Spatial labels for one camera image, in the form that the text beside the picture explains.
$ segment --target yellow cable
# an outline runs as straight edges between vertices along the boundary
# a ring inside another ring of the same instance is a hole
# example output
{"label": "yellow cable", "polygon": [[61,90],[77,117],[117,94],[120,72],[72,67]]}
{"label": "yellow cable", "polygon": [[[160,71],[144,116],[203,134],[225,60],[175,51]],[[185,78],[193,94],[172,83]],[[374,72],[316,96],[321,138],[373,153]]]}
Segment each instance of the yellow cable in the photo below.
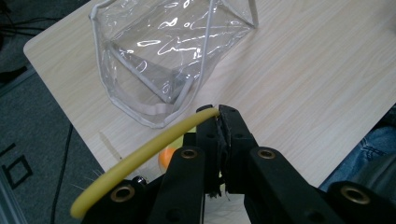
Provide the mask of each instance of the yellow cable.
{"label": "yellow cable", "polygon": [[87,189],[74,201],[70,214],[75,218],[83,218],[87,211],[96,204],[111,189],[116,187],[125,176],[137,169],[148,159],[157,154],[161,149],[178,139],[182,134],[205,120],[219,115],[216,108],[202,110],[160,133],[151,141],[131,153],[124,160],[99,176]]}

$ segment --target wooden table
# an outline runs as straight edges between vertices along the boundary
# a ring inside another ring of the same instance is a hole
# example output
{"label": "wooden table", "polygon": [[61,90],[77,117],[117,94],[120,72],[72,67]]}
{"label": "wooden table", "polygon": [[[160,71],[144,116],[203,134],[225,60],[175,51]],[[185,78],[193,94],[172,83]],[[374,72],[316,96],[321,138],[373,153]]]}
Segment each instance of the wooden table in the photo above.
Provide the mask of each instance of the wooden table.
{"label": "wooden table", "polygon": [[[110,103],[95,61],[91,1],[24,51],[107,170],[162,130]],[[318,186],[396,102],[396,2],[257,1],[260,26],[224,58],[178,119],[237,108],[261,146]],[[158,174],[153,159],[139,171]]]}

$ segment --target gray carpet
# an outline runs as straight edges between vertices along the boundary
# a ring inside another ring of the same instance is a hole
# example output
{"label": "gray carpet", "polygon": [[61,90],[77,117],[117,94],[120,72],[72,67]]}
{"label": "gray carpet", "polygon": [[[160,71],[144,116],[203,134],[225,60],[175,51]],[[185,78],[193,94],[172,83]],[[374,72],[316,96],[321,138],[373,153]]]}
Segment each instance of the gray carpet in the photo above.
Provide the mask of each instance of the gray carpet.
{"label": "gray carpet", "polygon": [[[0,172],[11,176],[8,184],[29,223],[50,223],[69,124],[37,74],[0,97]],[[55,223],[78,223],[69,216],[70,206],[100,172],[73,131]]]}
{"label": "gray carpet", "polygon": [[[5,0],[13,22],[38,17],[62,18],[88,0]],[[27,26],[47,28],[55,21]],[[0,24],[8,18],[0,14]],[[37,34],[37,30],[24,31]],[[27,35],[6,36],[0,51],[0,73],[28,65],[23,54]],[[64,163],[70,121],[34,70],[0,85],[0,172],[7,176],[28,223],[51,223],[51,211]],[[72,202],[103,172],[73,130],[55,223],[79,223],[69,216]]]}

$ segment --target clear plastic bag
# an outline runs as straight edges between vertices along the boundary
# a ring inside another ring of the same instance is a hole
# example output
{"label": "clear plastic bag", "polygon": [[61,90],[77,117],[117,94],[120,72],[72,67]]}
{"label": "clear plastic bag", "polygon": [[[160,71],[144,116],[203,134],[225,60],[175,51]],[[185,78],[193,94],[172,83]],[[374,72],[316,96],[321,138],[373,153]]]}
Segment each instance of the clear plastic bag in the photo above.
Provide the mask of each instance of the clear plastic bag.
{"label": "clear plastic bag", "polygon": [[162,128],[257,25],[257,12],[254,0],[110,0],[92,9],[91,20],[110,100]]}

